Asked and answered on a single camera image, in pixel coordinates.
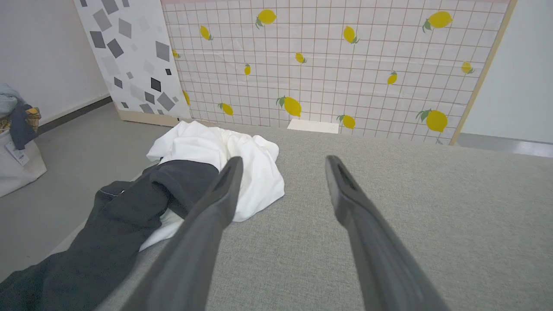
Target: tag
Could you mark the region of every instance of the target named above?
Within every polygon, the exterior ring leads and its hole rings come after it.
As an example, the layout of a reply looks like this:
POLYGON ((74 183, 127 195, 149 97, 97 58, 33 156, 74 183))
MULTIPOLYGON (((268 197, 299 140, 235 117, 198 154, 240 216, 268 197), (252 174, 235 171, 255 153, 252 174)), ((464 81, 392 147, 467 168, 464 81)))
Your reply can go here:
POLYGON ((17 162, 21 164, 21 166, 24 166, 25 164, 27 164, 27 162, 29 162, 29 157, 27 157, 27 155, 23 150, 17 150, 13 142, 7 143, 6 149, 8 150, 9 153, 12 154, 12 156, 17 160, 17 162))

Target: white wall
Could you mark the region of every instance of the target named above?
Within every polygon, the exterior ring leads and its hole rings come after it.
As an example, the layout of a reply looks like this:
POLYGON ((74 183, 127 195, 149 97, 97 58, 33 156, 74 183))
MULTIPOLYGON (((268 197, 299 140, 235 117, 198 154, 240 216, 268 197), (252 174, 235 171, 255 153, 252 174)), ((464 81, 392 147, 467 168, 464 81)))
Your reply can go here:
POLYGON ((2 0, 0 20, 0 82, 40 108, 41 124, 109 94, 73 0, 2 0))
POLYGON ((462 133, 553 143, 552 0, 518 0, 462 133))

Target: white cloth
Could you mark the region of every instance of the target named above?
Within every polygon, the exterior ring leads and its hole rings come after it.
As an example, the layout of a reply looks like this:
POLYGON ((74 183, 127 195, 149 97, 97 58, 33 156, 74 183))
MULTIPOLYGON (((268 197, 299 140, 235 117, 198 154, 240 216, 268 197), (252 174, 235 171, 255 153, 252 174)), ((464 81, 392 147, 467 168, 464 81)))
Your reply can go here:
MULTIPOLYGON (((244 163, 240 194, 233 221, 244 221, 284 195, 284 179, 275 161, 279 148, 259 135, 251 137, 196 121, 181 121, 158 138, 148 154, 151 161, 190 160, 208 163, 219 171, 231 157, 244 163)), ((175 234, 183 219, 171 210, 161 216, 161 227, 142 244, 140 250, 175 234)))

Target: geometric pattern panel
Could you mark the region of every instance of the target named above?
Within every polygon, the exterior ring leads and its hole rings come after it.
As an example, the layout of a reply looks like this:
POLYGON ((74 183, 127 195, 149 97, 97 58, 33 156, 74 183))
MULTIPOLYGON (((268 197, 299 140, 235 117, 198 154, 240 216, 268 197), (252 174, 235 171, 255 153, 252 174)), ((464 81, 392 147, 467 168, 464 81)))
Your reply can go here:
POLYGON ((159 2, 75 0, 75 6, 118 109, 191 118, 178 76, 167 74, 178 70, 159 2))

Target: laundry basket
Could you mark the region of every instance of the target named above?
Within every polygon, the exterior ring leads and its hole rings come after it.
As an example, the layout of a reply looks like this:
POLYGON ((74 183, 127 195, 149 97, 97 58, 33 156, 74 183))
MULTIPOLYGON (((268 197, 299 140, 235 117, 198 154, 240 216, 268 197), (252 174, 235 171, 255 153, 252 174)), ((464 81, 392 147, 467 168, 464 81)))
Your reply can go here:
POLYGON ((34 141, 28 142, 25 150, 12 153, 10 149, 13 150, 13 141, 7 130, 0 133, 0 197, 46 173, 46 166, 34 141))

